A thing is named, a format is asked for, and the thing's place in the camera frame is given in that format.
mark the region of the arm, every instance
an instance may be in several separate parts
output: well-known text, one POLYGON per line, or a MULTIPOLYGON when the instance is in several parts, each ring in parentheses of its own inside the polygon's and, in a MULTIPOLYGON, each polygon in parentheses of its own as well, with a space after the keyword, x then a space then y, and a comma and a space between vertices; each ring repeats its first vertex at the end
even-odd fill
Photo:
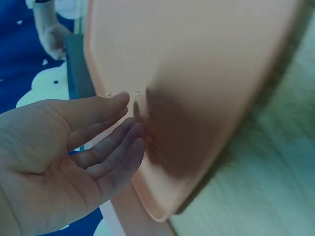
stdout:
POLYGON ((47 29, 58 23, 55 0, 35 1, 33 11, 38 34, 44 34, 47 29))
POLYGON ((66 37, 71 32, 57 20, 54 0, 36 0, 33 5, 35 25, 41 45, 55 60, 65 59, 66 37))

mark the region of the sleeve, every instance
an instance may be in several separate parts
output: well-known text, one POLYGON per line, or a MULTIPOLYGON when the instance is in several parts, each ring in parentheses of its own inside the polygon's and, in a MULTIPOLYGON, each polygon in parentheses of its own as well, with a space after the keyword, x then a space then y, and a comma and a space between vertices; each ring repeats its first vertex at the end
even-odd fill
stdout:
POLYGON ((45 4, 46 2, 49 2, 52 0, 25 0, 26 6, 28 6, 29 9, 33 9, 36 5, 45 4))

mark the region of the fingernail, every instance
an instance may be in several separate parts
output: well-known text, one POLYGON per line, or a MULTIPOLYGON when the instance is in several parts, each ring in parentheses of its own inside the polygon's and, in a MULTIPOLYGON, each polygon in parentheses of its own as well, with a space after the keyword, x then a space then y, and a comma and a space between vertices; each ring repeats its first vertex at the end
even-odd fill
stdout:
POLYGON ((116 94, 115 96, 113 96, 113 98, 122 98, 122 97, 125 97, 125 96, 129 96, 129 93, 128 92, 120 92, 118 94, 116 94))

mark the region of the person's hand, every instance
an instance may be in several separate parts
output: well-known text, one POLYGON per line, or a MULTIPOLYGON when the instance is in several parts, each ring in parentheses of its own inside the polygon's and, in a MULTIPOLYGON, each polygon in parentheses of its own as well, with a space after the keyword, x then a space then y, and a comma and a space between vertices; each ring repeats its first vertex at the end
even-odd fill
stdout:
POLYGON ((36 102, 0 115, 0 231, 59 230, 109 200, 139 168, 145 130, 127 118, 90 150, 69 156, 127 113, 129 95, 36 102))
POLYGON ((39 41, 47 54, 55 60, 66 59, 66 37, 72 34, 65 26, 56 22, 39 33, 39 41))

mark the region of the wooden surface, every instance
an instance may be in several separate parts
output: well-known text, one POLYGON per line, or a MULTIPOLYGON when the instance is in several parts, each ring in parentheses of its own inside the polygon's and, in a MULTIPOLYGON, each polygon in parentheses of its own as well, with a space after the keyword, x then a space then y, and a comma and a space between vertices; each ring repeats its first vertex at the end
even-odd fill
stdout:
POLYGON ((170 219, 178 236, 315 234, 312 5, 305 6, 281 63, 203 189, 170 219))

